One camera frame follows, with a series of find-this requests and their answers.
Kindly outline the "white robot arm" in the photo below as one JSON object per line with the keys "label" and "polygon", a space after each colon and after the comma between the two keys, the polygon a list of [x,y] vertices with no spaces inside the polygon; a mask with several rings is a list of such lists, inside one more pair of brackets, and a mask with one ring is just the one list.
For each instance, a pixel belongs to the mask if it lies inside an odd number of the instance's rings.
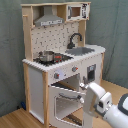
{"label": "white robot arm", "polygon": [[112,95],[95,82],[81,83],[86,91],[83,111],[90,117],[100,117],[112,128],[128,128],[128,93],[123,94],[117,105],[112,103]]}

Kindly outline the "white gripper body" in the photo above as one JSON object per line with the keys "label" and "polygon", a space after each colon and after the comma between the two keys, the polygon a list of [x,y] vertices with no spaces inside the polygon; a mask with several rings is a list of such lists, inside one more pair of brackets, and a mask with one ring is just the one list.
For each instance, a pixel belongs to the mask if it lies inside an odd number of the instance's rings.
{"label": "white gripper body", "polygon": [[86,91],[83,111],[90,116],[103,118],[112,106],[112,95],[95,82],[81,83],[80,87]]}

